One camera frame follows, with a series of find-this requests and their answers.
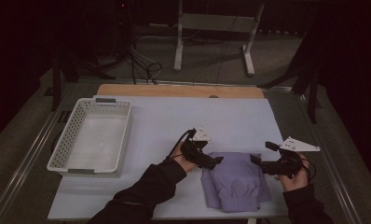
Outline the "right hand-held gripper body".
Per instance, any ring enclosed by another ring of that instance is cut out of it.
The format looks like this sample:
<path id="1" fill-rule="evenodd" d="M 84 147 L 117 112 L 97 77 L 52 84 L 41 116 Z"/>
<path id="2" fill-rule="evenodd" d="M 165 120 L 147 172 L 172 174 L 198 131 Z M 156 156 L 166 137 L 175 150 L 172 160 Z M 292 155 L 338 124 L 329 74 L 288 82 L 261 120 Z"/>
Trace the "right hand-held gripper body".
<path id="1" fill-rule="evenodd" d="M 302 142 L 287 137 L 281 144 L 278 151 L 281 157 L 277 161 L 262 161 L 261 169 L 264 174 L 268 175 L 286 175 L 293 178 L 297 172 L 302 168 L 303 164 L 299 157 L 299 152 L 319 152 L 318 146 Z"/>

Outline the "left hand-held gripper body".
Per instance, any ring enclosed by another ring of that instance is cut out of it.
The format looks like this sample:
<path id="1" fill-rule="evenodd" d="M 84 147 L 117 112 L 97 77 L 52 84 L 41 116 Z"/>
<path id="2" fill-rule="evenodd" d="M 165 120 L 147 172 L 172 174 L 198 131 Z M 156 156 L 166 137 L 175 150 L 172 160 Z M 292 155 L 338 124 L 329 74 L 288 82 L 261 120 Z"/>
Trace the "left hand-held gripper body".
<path id="1" fill-rule="evenodd" d="M 199 168 L 209 170 L 216 166 L 214 158 L 205 154 L 203 148 L 197 148 L 196 146 L 197 141 L 211 141 L 211 137 L 202 128 L 187 130 L 180 141 L 183 143 L 181 152 L 188 161 L 197 164 Z"/>

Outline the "purple shorts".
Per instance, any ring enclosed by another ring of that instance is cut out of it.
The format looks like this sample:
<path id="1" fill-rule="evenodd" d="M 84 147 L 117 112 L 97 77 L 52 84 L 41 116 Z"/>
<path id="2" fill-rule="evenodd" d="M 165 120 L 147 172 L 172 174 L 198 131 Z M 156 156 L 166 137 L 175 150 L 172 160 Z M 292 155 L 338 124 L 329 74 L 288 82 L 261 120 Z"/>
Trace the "purple shorts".
<path id="1" fill-rule="evenodd" d="M 261 203 L 271 201 L 261 168 L 242 152 L 213 152 L 223 160 L 212 170 L 202 169 L 201 183 L 209 208 L 226 213 L 256 212 Z"/>

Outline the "white perforated plastic basket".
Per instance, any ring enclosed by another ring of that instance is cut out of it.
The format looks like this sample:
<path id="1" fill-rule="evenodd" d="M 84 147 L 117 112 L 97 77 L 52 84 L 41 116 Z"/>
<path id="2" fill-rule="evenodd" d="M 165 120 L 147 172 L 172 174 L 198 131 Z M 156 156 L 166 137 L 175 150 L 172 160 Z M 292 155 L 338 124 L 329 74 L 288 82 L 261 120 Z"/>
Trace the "white perforated plastic basket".
<path id="1" fill-rule="evenodd" d="M 131 102 L 81 98 L 47 169 L 62 176 L 118 177 L 131 129 Z"/>

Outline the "person's left hand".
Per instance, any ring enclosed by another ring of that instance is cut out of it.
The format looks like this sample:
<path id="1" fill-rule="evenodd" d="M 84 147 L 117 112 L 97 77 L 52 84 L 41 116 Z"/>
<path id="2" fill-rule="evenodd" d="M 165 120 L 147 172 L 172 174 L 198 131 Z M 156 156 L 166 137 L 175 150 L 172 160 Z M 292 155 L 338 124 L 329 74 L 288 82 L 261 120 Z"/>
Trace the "person's left hand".
<path id="1" fill-rule="evenodd" d="M 186 173 L 189 173 L 191 172 L 194 168 L 197 167 L 197 164 L 191 162 L 191 161 L 188 161 L 184 155 L 182 154 L 181 152 L 181 146 L 182 146 L 182 142 L 180 142 L 176 147 L 175 149 L 173 150 L 173 152 L 171 153 L 170 155 L 170 158 L 175 160 L 183 169 Z"/>

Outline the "person's right hand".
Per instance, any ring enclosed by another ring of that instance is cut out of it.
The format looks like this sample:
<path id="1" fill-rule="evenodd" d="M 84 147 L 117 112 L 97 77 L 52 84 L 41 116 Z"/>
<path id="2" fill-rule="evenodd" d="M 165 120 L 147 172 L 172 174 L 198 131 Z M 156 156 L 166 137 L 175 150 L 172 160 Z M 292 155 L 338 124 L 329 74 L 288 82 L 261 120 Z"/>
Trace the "person's right hand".
<path id="1" fill-rule="evenodd" d="M 289 178 L 286 175 L 275 176 L 275 179 L 282 183 L 284 192 L 302 189 L 309 184 L 309 162 L 303 154 L 299 153 L 299 157 L 303 166 L 293 178 Z"/>

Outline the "black tripod stand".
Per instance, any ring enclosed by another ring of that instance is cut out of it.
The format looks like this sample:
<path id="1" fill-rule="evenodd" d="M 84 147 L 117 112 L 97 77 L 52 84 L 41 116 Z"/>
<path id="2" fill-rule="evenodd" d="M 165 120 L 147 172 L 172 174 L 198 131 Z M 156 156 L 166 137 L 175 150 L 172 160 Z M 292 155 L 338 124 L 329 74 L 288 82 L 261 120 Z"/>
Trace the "black tripod stand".
<path id="1" fill-rule="evenodd" d="M 285 80 L 297 77 L 291 91 L 293 94 L 302 95 L 309 90 L 308 115 L 310 120 L 315 123 L 315 109 L 317 104 L 317 90 L 319 80 L 319 66 L 322 60 L 322 49 L 318 47 L 318 40 L 311 31 L 304 35 L 292 61 L 285 73 L 271 80 L 268 83 L 258 85 L 261 89 L 271 89 Z"/>
<path id="2" fill-rule="evenodd" d="M 52 57 L 52 86 L 46 90 L 46 95 L 52 97 L 52 111 L 59 107 L 62 99 L 62 77 L 69 82 L 78 81 L 79 75 L 76 72 L 76 66 L 86 69 L 96 77 L 114 79 L 114 77 L 108 76 L 85 61 L 78 59 L 70 52 L 55 52 Z"/>

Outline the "dark equipment with red light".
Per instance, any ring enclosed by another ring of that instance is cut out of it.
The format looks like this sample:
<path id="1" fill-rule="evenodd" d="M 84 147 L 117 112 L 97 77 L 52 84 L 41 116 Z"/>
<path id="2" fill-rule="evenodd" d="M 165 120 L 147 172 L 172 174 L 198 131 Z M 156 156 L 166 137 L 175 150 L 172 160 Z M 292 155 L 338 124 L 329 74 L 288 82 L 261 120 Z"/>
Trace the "dark equipment with red light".
<path id="1" fill-rule="evenodd" d="M 116 26 L 115 53 L 122 59 L 128 53 L 133 38 L 130 0 L 113 0 L 113 10 Z"/>

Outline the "white metal stand frame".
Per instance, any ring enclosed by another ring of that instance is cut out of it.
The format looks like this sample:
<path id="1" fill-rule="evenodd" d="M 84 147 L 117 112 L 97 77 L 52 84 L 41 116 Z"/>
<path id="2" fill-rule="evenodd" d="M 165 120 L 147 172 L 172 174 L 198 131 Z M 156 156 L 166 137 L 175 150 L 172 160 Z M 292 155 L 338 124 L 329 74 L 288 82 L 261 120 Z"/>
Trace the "white metal stand frame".
<path id="1" fill-rule="evenodd" d="M 251 48 L 257 34 L 257 28 L 265 8 L 264 3 L 259 3 L 253 17 L 213 15 L 185 13 L 183 11 L 184 0 L 178 0 L 177 16 L 177 44 L 174 55 L 173 69 L 178 72 L 182 69 L 183 61 L 183 30 L 194 29 L 203 31 L 228 31 L 237 33 L 248 33 L 248 42 L 242 46 L 242 55 L 248 76 L 255 74 Z"/>

